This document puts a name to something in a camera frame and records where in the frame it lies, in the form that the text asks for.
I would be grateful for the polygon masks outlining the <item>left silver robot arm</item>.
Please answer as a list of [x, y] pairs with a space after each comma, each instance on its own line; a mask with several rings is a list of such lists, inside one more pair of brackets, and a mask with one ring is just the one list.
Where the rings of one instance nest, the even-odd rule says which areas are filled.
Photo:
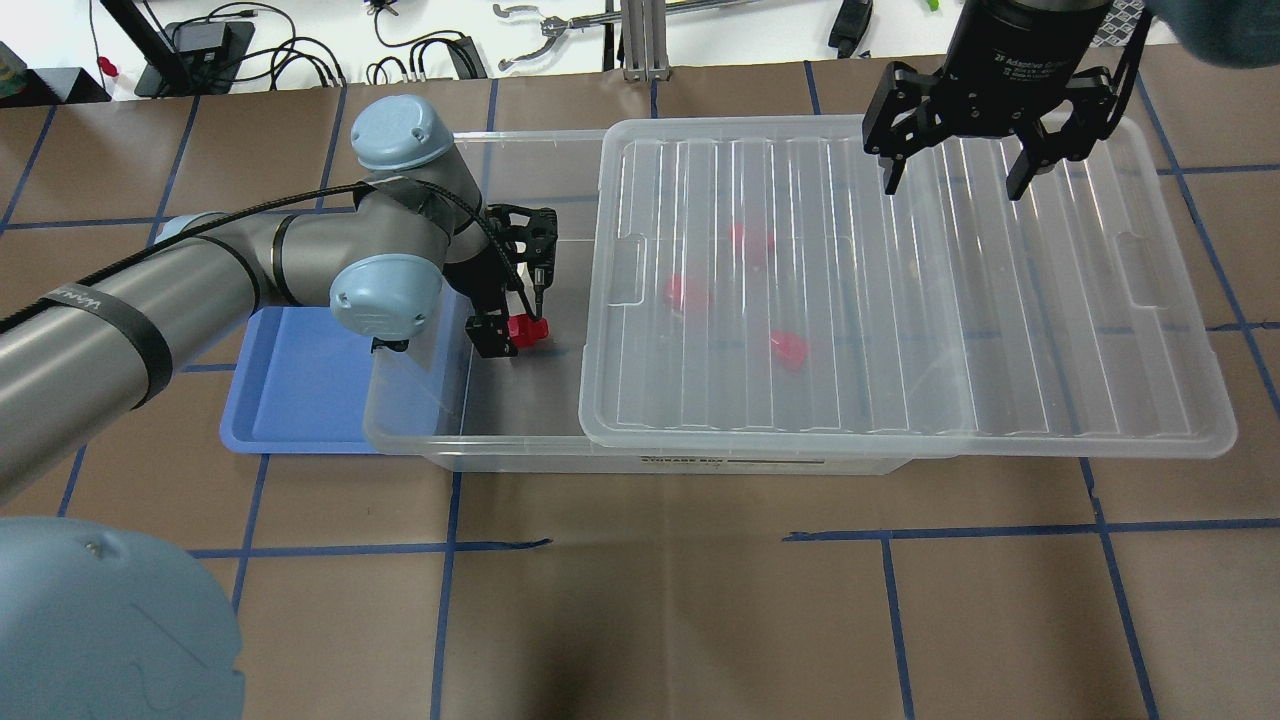
[[[3, 498], [156, 398], [271, 306], [325, 307], [375, 348], [406, 350], [444, 287], [484, 357], [543, 332], [550, 208], [489, 204], [424, 97], [376, 100], [349, 141], [353, 211], [282, 214], [305, 193], [169, 222], [157, 242], [3, 320]], [[238, 719], [236, 610], [206, 568], [154, 536], [72, 518], [3, 521], [5, 719]]]

